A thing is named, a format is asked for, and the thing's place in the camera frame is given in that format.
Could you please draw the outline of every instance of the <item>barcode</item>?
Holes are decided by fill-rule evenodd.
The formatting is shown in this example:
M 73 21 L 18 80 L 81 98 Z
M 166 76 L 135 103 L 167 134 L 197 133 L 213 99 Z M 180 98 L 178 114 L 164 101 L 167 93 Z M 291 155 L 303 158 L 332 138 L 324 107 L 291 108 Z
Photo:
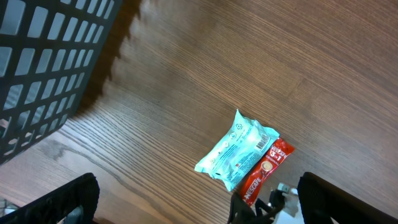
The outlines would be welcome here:
M 269 142 L 269 137 L 266 136 L 265 134 L 261 135 L 261 140 L 259 141 L 259 143 L 257 144 L 256 148 L 258 150 L 262 150 Z

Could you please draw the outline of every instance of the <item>light blue packet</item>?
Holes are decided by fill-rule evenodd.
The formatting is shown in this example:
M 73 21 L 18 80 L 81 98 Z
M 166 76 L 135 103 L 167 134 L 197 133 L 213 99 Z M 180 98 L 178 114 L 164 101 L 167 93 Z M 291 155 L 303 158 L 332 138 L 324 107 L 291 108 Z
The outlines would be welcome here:
M 198 162 L 195 171 L 205 172 L 213 179 L 222 180 L 227 190 L 231 191 L 278 137 L 279 133 L 274 129 L 261 126 L 257 120 L 245 118 L 236 110 L 231 129 Z

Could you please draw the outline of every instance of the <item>wooden table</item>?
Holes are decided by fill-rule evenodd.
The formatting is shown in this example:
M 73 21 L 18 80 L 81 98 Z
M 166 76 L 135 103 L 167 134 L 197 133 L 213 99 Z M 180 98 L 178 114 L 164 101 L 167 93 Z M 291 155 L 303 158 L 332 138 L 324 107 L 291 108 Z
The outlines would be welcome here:
M 0 167 L 24 205 L 92 172 L 100 223 L 225 223 L 230 193 L 193 171 L 235 109 L 311 171 L 398 214 L 398 5 L 387 0 L 124 1 L 75 117 Z

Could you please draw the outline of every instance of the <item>red coffee sachet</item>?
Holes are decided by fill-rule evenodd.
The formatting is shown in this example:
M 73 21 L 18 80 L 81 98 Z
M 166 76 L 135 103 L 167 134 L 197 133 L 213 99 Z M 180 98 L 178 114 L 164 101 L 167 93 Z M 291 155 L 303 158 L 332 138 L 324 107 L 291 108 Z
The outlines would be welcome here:
M 251 206 L 257 199 L 262 183 L 294 151 L 294 147 L 278 138 L 257 163 L 240 191 L 241 198 Z

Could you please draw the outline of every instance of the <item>perforated basket side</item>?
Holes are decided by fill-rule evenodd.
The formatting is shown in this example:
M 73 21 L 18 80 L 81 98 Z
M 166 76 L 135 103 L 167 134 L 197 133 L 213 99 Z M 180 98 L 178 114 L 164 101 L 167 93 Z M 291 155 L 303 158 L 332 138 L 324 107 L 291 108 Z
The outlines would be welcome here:
M 0 2 L 0 165 L 74 113 L 120 5 Z

